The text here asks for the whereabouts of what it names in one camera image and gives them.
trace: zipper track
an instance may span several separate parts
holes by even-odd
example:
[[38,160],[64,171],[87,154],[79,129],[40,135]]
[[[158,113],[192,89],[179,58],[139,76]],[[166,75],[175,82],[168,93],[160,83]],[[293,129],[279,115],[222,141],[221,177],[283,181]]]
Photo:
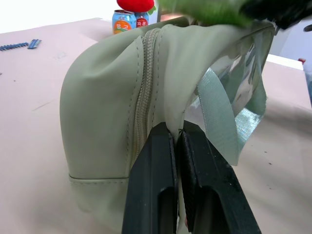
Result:
[[147,122],[153,88],[154,48],[159,31],[159,28],[148,31],[143,38],[144,69],[142,84],[136,102],[132,165],[148,136]]

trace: fabric strap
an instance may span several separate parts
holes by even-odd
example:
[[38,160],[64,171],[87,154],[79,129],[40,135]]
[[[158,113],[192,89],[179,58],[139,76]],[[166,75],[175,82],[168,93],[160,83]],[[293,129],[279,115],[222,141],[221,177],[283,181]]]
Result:
[[197,86],[206,136],[231,165],[237,165],[240,152],[265,113],[266,94],[259,61],[256,59],[257,87],[236,117],[220,79],[211,68]]

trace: table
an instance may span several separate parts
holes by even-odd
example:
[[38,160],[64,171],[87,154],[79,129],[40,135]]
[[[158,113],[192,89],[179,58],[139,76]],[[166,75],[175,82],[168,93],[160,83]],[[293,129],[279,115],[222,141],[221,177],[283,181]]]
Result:
[[[0,35],[41,39],[0,52],[0,233],[112,234],[73,199],[59,126],[63,78],[86,48],[111,35],[100,19]],[[267,113],[234,168],[263,234],[312,230],[312,110],[304,73],[267,62]]]

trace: blue can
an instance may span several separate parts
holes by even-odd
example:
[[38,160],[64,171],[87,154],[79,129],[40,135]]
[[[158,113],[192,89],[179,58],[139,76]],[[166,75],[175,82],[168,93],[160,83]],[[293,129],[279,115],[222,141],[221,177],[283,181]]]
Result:
[[113,32],[118,34],[136,28],[137,19],[130,11],[116,10],[113,15]]
[[144,27],[148,25],[149,16],[147,12],[135,13],[136,16],[136,27]]

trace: sage green bag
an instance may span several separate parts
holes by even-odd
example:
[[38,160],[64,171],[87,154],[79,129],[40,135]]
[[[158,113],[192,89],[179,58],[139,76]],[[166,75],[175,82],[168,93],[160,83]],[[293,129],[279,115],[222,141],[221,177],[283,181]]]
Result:
[[[176,139],[186,111],[200,124],[189,111],[196,105],[207,138],[236,165],[265,111],[261,71],[273,35],[270,23],[202,27],[180,18],[111,36],[80,55],[63,83],[60,121],[81,209],[121,233],[129,171],[149,131],[166,122]],[[180,196],[180,220],[183,208]]]

